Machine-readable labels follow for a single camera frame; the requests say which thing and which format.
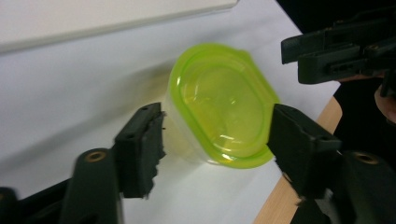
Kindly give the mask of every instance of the plastic container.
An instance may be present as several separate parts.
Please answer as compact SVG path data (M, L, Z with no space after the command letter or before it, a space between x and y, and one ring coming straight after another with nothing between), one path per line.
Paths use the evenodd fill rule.
M247 52L194 46L169 79L164 107L168 126L177 129L171 148L190 158L192 149L196 158L233 168L260 166L273 158L266 144L278 102Z

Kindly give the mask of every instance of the container lid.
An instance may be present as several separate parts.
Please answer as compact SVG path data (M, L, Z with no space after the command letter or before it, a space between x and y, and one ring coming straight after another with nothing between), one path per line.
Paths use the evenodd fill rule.
M247 52L219 44L194 46L177 60L169 91L214 161L252 168L273 158L266 144L279 100Z

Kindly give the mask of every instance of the black plastic part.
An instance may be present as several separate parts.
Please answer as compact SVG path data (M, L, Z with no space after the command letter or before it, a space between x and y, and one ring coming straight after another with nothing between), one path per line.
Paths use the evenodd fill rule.
M146 105L134 114L116 136L114 151L120 191L125 198L147 197L154 186L156 165L164 157L161 104Z
M13 189L0 188L0 223L22 224L21 206Z
M346 21L352 17L359 20L371 19L374 16L373 12L370 15L361 12L395 5L394 0L276 1L304 34L332 26L335 21Z
M62 202L66 194L65 180L20 201L25 224L58 223Z
M60 224L117 224L120 194L114 158L98 148L81 154L64 197Z
M355 63L359 62L359 54L359 46L344 45L301 56L298 60L298 80L303 84L316 84L358 74L364 66L364 63Z
M299 110L275 105L268 147L300 197L323 197L340 146L341 141Z
M395 172L370 153L350 151L343 157L343 182L356 212L354 223L395 223Z
M396 6L364 11L333 27L287 38L282 63L298 62L298 79L317 84L363 74L395 76ZM395 80L384 79L382 96L395 96Z
M299 205L290 224L332 224L314 200Z

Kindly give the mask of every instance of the wooden edge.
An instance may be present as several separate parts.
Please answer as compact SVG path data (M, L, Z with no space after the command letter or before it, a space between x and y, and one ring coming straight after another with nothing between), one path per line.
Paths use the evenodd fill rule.
M342 110L333 97L319 115L317 123L329 133L334 133L342 116ZM285 177L281 177L253 224L290 224L300 201Z

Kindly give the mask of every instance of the human hand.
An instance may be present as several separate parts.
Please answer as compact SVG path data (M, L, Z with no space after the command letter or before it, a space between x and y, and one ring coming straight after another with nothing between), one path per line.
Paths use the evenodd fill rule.
M382 85L375 92L375 103L381 113L393 124L396 124L396 99L393 96L382 97Z
M384 74L379 74L375 77L384 77ZM339 79L340 82L348 82L353 80L362 80L372 77L367 77L365 75L355 75L353 77L347 77ZM396 98L393 96L382 97L380 95L382 85L375 91L375 103L381 113L388 119L391 123L396 125Z

